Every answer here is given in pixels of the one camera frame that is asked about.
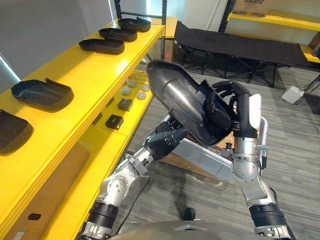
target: cable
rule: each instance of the cable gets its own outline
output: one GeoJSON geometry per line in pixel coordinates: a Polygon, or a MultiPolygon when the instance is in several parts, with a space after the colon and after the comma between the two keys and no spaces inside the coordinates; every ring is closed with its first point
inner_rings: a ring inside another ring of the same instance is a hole
{"type": "Polygon", "coordinates": [[[273,192],[274,200],[278,203],[276,191],[272,187],[270,187],[270,190],[273,192]]]}
{"type": "Polygon", "coordinates": [[[320,83],[312,90],[305,92],[305,94],[311,94],[316,88],[318,88],[320,86],[320,83]]]}
{"type": "Polygon", "coordinates": [[[261,162],[260,160],[257,161],[258,163],[258,167],[259,167],[259,175],[261,176],[261,173],[262,173],[262,166],[261,166],[261,162]]]}
{"type": "Polygon", "coordinates": [[[123,221],[121,222],[120,226],[118,227],[115,235],[117,235],[117,234],[119,233],[121,227],[123,226],[123,224],[125,223],[125,221],[128,219],[128,217],[129,217],[129,215],[130,215],[130,213],[131,213],[131,210],[134,208],[134,205],[135,205],[135,203],[137,202],[140,194],[143,192],[143,190],[146,188],[146,186],[148,185],[148,183],[149,183],[150,180],[151,180],[151,177],[150,177],[150,176],[141,176],[141,177],[142,177],[142,178],[149,178],[149,179],[148,179],[148,181],[146,181],[145,185],[143,186],[143,188],[141,188],[140,192],[138,193],[138,195],[137,195],[136,198],[134,199],[134,201],[133,201],[133,203],[132,203],[132,205],[131,205],[128,213],[126,214],[125,218],[123,219],[123,221]]]}

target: robotic arm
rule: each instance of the robotic arm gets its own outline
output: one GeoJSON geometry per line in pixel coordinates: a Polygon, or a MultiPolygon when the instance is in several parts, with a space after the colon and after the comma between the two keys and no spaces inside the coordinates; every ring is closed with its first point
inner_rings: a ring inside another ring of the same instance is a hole
{"type": "Polygon", "coordinates": [[[167,156],[189,133],[202,145],[212,146],[233,131],[234,148],[228,146],[222,154],[233,159],[231,171],[241,186],[255,224],[254,231],[271,239],[295,240],[277,201],[260,178],[269,149],[256,144],[261,96],[251,95],[233,81],[219,82],[212,87],[206,81],[198,84],[180,66],[162,61],[149,63],[147,72],[152,92],[170,109],[169,114],[145,139],[142,148],[128,156],[103,181],[77,239],[111,237],[118,209],[130,185],[147,172],[149,163],[167,156]],[[232,97],[226,103],[224,98],[229,95],[232,97]]]}
{"type": "Polygon", "coordinates": [[[129,155],[100,187],[99,195],[89,211],[87,221],[82,225],[77,239],[105,240],[111,237],[112,227],[119,207],[127,196],[131,184],[148,170],[153,160],[160,160],[178,146],[189,131],[175,124],[171,117],[162,122],[144,141],[142,148],[129,155]]]}

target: black robot arm segment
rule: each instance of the black robot arm segment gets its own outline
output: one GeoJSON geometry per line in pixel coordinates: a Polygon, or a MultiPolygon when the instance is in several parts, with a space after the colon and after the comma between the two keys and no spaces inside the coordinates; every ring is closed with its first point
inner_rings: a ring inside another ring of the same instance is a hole
{"type": "Polygon", "coordinates": [[[185,127],[156,133],[147,137],[142,146],[151,154],[153,160],[160,160],[170,154],[188,134],[185,127]]]}
{"type": "Polygon", "coordinates": [[[252,96],[250,92],[243,87],[241,84],[235,81],[220,81],[212,85],[217,93],[221,93],[221,98],[234,94],[229,102],[229,109],[233,110],[233,105],[236,105],[236,120],[238,124],[235,124],[233,133],[235,137],[240,138],[252,138],[256,139],[257,129],[255,129],[250,124],[250,114],[255,114],[255,112],[250,113],[249,109],[249,98],[252,96]]]}

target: shelf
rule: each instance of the shelf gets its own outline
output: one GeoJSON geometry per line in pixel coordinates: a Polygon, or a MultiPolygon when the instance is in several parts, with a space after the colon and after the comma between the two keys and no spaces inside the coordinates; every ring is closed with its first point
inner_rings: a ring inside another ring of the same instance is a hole
{"type": "Polygon", "coordinates": [[[149,103],[152,96],[153,96],[153,94],[150,90],[148,92],[145,92],[146,99],[139,100],[137,97],[137,93],[141,92],[141,85],[142,85],[142,83],[137,82],[137,86],[135,88],[131,88],[132,92],[130,95],[122,95],[121,92],[117,92],[114,95],[114,101],[108,107],[105,107],[101,111],[102,117],[96,123],[96,126],[100,127],[100,128],[108,129],[109,131],[113,131],[113,132],[123,134],[126,136],[130,135],[133,131],[132,125],[135,124],[134,121],[136,121],[135,116],[137,114],[139,114],[140,111],[145,110],[145,108],[148,106],[148,105],[146,105],[146,101],[149,103]],[[118,109],[118,103],[121,101],[122,98],[133,100],[133,105],[132,105],[130,111],[124,111],[124,110],[118,109]],[[123,117],[123,123],[122,123],[119,130],[115,130],[115,129],[106,127],[106,122],[107,122],[108,118],[111,116],[111,114],[123,117]]]}
{"type": "Polygon", "coordinates": [[[311,49],[311,47],[309,47],[308,45],[300,44],[300,48],[308,61],[320,64],[320,59],[316,56],[312,56],[311,53],[313,52],[313,50],[311,49]]]}
{"type": "Polygon", "coordinates": [[[58,208],[42,236],[43,239],[58,239],[61,236],[63,239],[74,239],[77,235],[99,192],[100,184],[113,171],[152,99],[151,91],[147,92],[147,98],[144,100],[135,97],[141,83],[133,88],[136,91],[127,96],[133,99],[130,112],[121,111],[121,113],[118,110],[118,100],[122,96],[120,91],[117,92],[112,104],[102,110],[103,117],[97,125],[91,125],[80,138],[80,143],[90,152],[89,160],[58,208]],[[105,116],[111,114],[122,115],[124,118],[118,131],[107,129],[104,125],[105,116]]]}
{"type": "MultiPolygon", "coordinates": [[[[160,25],[161,19],[159,18],[148,18],[152,24],[160,25]]],[[[177,26],[178,17],[177,16],[167,16],[165,20],[165,38],[173,39],[175,37],[176,26],[177,26]]]]}
{"type": "MultiPolygon", "coordinates": [[[[56,113],[25,106],[10,90],[0,95],[0,109],[34,128],[20,149],[0,156],[0,239],[163,31],[164,26],[152,25],[148,32],[139,32],[119,55],[85,51],[77,44],[27,76],[25,80],[49,78],[72,88],[74,99],[56,113]]],[[[95,32],[88,38],[101,37],[95,32]]]]}
{"type": "Polygon", "coordinates": [[[276,10],[269,10],[268,14],[264,17],[250,16],[231,12],[227,20],[229,21],[230,19],[244,19],[262,23],[278,24],[294,28],[320,31],[319,17],[312,17],[276,10]]]}

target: black plastic cover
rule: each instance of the black plastic cover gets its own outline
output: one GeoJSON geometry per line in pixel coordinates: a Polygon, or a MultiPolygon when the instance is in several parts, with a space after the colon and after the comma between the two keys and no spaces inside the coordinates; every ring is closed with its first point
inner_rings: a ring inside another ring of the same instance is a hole
{"type": "Polygon", "coordinates": [[[46,112],[57,112],[74,99],[71,87],[52,81],[21,81],[11,88],[12,95],[28,106],[46,112]]]}
{"type": "Polygon", "coordinates": [[[136,30],[125,28],[103,28],[99,30],[99,34],[104,38],[120,39],[126,42],[132,42],[138,37],[136,30]]]}
{"type": "Polygon", "coordinates": [[[125,50],[125,42],[119,39],[87,39],[79,42],[79,45],[84,50],[95,51],[104,54],[121,54],[125,50]]]}
{"type": "Polygon", "coordinates": [[[0,109],[0,155],[6,156],[18,150],[33,131],[27,120],[0,109]]]}
{"type": "Polygon", "coordinates": [[[105,126],[107,128],[119,130],[123,122],[124,118],[122,116],[111,114],[111,116],[106,121],[105,126]]]}
{"type": "Polygon", "coordinates": [[[199,84],[181,66],[159,60],[148,64],[147,73],[154,95],[171,109],[169,114],[201,144],[215,145],[231,132],[231,124],[228,128],[221,129],[212,122],[204,109],[206,99],[212,94],[215,95],[212,104],[222,111],[229,108],[206,81],[199,84]]]}
{"type": "Polygon", "coordinates": [[[136,17],[136,19],[122,18],[118,20],[118,24],[122,29],[131,29],[138,32],[147,32],[151,28],[151,22],[140,17],[136,17]]]}

